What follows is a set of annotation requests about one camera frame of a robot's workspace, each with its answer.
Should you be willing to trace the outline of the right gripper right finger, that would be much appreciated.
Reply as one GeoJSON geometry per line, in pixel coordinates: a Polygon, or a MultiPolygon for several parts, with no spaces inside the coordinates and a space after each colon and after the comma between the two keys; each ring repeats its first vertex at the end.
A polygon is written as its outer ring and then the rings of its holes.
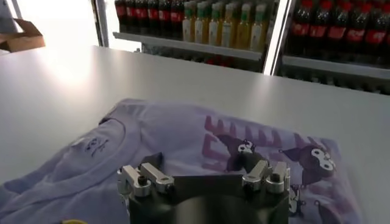
{"type": "Polygon", "coordinates": [[[246,171],[241,178],[241,185],[252,192],[259,191],[263,186],[271,194],[282,194],[289,191],[291,169],[285,162],[276,162],[271,166],[268,160],[260,155],[242,153],[240,155],[243,168],[246,171]]]}

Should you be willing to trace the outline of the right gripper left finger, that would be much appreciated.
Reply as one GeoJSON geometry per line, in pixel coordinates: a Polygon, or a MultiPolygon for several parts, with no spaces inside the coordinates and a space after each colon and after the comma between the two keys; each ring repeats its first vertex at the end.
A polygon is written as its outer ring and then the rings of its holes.
{"type": "Polygon", "coordinates": [[[144,157],[137,167],[120,167],[117,170],[119,194],[148,197],[153,189],[161,194],[170,194],[175,188],[175,179],[160,170],[162,165],[163,154],[160,152],[144,157]]]}

